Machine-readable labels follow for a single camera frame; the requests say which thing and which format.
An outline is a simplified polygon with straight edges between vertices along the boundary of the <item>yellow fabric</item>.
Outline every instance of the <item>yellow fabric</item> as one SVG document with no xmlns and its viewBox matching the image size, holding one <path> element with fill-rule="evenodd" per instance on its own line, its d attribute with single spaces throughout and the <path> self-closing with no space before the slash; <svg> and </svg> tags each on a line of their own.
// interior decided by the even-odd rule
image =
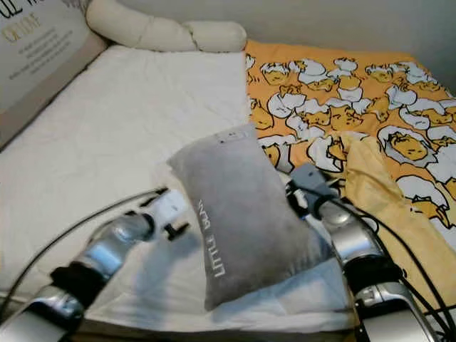
<svg viewBox="0 0 456 342">
<path fill-rule="evenodd" d="M 447 305 L 456 304 L 456 98 L 404 53 L 246 47 L 259 143 L 277 169 L 305 162 L 342 180 L 341 194 L 410 245 Z M 380 235 L 435 305 L 395 239 Z"/>
</svg>

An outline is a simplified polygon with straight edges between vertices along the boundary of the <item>white bedsheet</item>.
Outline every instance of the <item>white bedsheet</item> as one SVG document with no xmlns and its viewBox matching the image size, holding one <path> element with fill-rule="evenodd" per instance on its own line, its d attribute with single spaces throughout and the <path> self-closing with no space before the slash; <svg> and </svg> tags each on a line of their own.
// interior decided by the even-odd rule
<svg viewBox="0 0 456 342">
<path fill-rule="evenodd" d="M 0 155 L 0 289 L 31 255 L 81 217 L 163 183 L 165 161 L 187 143 L 247 121 L 242 53 L 103 53 Z M 48 282 L 84 245 L 97 220 L 31 272 L 21 295 Z M 203 307 L 205 275 L 196 217 L 170 243 L 141 244 L 88 318 L 159 331 L 224 328 L 314 332 L 347 328 L 351 315 L 334 260 L 283 283 Z"/>
</svg>

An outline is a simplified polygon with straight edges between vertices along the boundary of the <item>white cylindrical pillow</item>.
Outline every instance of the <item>white cylindrical pillow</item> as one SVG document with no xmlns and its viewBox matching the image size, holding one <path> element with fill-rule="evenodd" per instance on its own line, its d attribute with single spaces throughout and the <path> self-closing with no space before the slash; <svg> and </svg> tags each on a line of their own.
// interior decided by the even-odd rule
<svg viewBox="0 0 456 342">
<path fill-rule="evenodd" d="M 116 0 L 92 0 L 86 16 L 95 32 L 125 46 L 155 51 L 197 50 L 190 32 L 176 21 L 148 16 Z"/>
<path fill-rule="evenodd" d="M 188 21 L 183 26 L 190 30 L 202 51 L 238 52 L 244 49 L 247 41 L 244 28 L 233 21 Z"/>
</svg>

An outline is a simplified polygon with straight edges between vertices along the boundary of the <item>white wall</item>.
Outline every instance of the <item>white wall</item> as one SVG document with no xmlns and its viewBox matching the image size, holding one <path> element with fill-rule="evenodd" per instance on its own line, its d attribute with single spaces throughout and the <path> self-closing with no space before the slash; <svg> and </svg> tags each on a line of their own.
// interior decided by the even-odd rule
<svg viewBox="0 0 456 342">
<path fill-rule="evenodd" d="M 413 54 L 456 93 L 455 0 L 121 0 L 178 21 L 234 20 L 259 41 Z"/>
</svg>

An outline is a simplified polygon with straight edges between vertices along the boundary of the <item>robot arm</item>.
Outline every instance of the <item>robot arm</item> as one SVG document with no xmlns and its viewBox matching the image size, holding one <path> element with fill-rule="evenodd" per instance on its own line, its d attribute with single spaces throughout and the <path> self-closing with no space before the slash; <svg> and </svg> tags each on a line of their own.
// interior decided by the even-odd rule
<svg viewBox="0 0 456 342">
<path fill-rule="evenodd" d="M 308 209 L 321 219 L 331 235 L 361 323 L 356 329 L 357 340 L 439 341 L 411 293 L 400 282 L 401 269 L 379 245 L 373 230 L 362 219 L 330 201 L 337 199 L 313 165 L 306 164 L 291 176 L 292 192 L 306 188 L 323 195 L 307 193 Z"/>
<path fill-rule="evenodd" d="M 0 341 L 63 341 L 78 328 L 85 310 L 138 242 L 149 241 L 157 230 L 166 230 L 169 239 L 184 232 L 187 226 L 173 229 L 171 223 L 186 209 L 183 196 L 170 190 L 139 212 L 128 212 L 102 225 L 67 267 L 52 272 L 52 284 L 43 287 L 0 327 Z"/>
</svg>

